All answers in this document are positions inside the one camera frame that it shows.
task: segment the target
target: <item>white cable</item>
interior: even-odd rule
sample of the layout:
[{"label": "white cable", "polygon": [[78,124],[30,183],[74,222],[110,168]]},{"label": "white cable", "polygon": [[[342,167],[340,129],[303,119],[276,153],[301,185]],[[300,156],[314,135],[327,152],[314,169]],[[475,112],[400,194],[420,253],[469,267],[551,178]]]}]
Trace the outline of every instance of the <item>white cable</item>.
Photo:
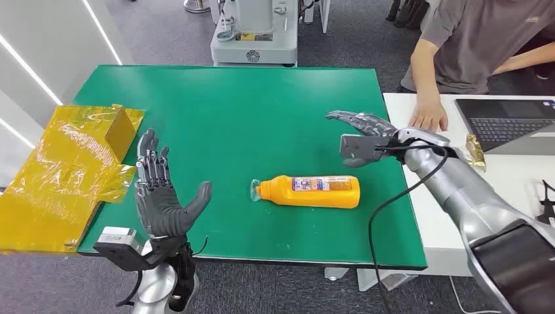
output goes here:
[{"label": "white cable", "polygon": [[461,300],[459,300],[459,295],[457,294],[457,289],[455,289],[455,284],[453,283],[453,278],[451,276],[449,276],[449,280],[451,281],[451,287],[453,288],[453,292],[455,293],[455,298],[457,299],[457,303],[459,304],[459,308],[461,309],[461,312],[463,312],[464,314],[501,314],[500,311],[493,311],[493,310],[487,310],[487,311],[478,311],[478,312],[467,312],[463,309],[463,306],[461,305]]}]

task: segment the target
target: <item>gold wrapper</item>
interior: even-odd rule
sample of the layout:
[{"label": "gold wrapper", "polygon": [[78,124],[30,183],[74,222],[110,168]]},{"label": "gold wrapper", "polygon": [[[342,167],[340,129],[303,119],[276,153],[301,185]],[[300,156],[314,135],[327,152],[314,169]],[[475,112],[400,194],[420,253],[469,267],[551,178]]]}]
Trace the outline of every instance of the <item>gold wrapper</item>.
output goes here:
[{"label": "gold wrapper", "polygon": [[482,145],[473,134],[467,134],[467,149],[472,157],[472,160],[467,160],[468,164],[486,172],[486,160],[484,159]]}]

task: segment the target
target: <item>gray carpet floor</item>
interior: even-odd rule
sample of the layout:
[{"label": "gray carpet floor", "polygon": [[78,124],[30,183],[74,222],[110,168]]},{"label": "gray carpet floor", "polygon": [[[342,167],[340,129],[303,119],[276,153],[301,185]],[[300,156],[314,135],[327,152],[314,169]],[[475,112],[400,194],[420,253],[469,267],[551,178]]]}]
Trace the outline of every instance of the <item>gray carpet floor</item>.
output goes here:
[{"label": "gray carpet floor", "polygon": [[[183,0],[106,0],[139,64],[211,65],[215,29],[209,13],[189,14]],[[332,1],[327,34],[319,15],[301,25],[302,67],[371,67],[383,92],[394,92],[420,33],[384,20],[389,0]],[[490,80],[492,94],[546,95],[555,79],[530,69]],[[376,287],[358,292],[356,272],[336,282],[323,268],[200,262],[198,297],[189,313],[385,313]],[[0,313],[129,313],[113,305],[135,282],[102,258],[0,255]],[[467,311],[490,309],[472,278],[455,278]],[[460,313],[447,277],[420,276],[387,293],[393,313]]]}]

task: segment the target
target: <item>wire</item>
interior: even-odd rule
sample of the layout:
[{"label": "wire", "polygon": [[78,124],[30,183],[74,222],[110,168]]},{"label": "wire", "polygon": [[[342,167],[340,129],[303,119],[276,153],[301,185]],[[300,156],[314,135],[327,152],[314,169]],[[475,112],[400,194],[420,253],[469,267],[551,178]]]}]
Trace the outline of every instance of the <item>wire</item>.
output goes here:
[{"label": "wire", "polygon": [[137,271],[137,282],[135,283],[135,287],[133,288],[133,290],[131,290],[131,293],[129,293],[127,298],[123,299],[123,301],[116,303],[116,307],[120,307],[124,305],[130,305],[130,306],[135,305],[135,302],[131,301],[131,299],[133,298],[135,293],[137,293],[137,290],[139,290],[139,286],[141,285],[142,280],[143,280],[143,271],[139,270]]},{"label": "wire", "polygon": [[453,292],[455,293],[455,298],[457,299],[457,303],[459,304],[459,308],[461,309],[461,312],[463,312],[464,314],[488,314],[488,313],[492,313],[492,314],[501,314],[500,311],[493,311],[493,310],[486,310],[486,311],[478,311],[478,312],[467,312],[463,309],[463,306],[461,305],[461,300],[459,299],[459,295],[457,294],[457,289],[455,289],[455,284],[453,283],[453,277],[449,276],[449,280],[451,281],[451,287],[453,287]]},{"label": "wire", "polygon": [[206,247],[207,244],[208,244],[208,235],[204,237],[204,245],[202,245],[202,249],[200,249],[200,251],[198,251],[197,253],[192,253],[191,256],[199,255],[200,253],[202,253],[202,251],[204,251],[204,248]]},{"label": "wire", "polygon": [[391,313],[391,309],[389,308],[389,304],[387,304],[387,299],[385,298],[385,293],[383,291],[382,280],[380,279],[380,270],[378,268],[378,261],[376,259],[376,251],[374,250],[374,243],[372,242],[372,222],[374,221],[374,218],[376,217],[376,215],[382,209],[386,208],[389,204],[393,203],[394,201],[397,201],[399,198],[407,195],[409,192],[413,191],[419,185],[424,183],[427,179],[432,177],[445,164],[445,161],[447,161],[448,152],[447,152],[447,148],[440,147],[440,146],[435,146],[435,145],[418,145],[418,146],[409,146],[409,147],[382,147],[382,148],[384,150],[410,150],[410,149],[417,149],[417,148],[437,148],[437,149],[441,149],[443,151],[443,157],[442,157],[441,161],[439,162],[439,164],[437,165],[437,167],[434,168],[434,170],[430,171],[430,173],[425,175],[422,179],[420,179],[420,181],[418,181],[417,183],[412,185],[410,188],[405,189],[401,193],[397,194],[396,196],[393,196],[392,198],[390,198],[389,200],[387,200],[383,204],[381,204],[371,214],[370,220],[368,222],[368,242],[370,242],[370,252],[372,253],[372,260],[374,261],[374,270],[376,271],[376,278],[378,280],[378,289],[380,289],[380,295],[382,296],[382,300],[384,301],[385,312],[386,313]]},{"label": "wire", "polygon": [[319,2],[320,0],[312,0],[312,2],[307,5],[306,7],[304,7],[299,13],[298,13],[298,17],[300,18],[302,16],[302,14],[304,13],[304,11],[306,11],[306,9],[310,9],[312,7],[314,7],[314,3]]}]

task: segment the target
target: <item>laptop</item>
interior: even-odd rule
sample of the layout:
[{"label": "laptop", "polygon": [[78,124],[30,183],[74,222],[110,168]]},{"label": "laptop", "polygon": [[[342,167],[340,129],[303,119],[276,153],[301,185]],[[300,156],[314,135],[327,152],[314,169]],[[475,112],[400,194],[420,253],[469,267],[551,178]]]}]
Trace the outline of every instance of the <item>laptop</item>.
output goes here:
[{"label": "laptop", "polygon": [[485,154],[555,155],[555,101],[456,99]]}]

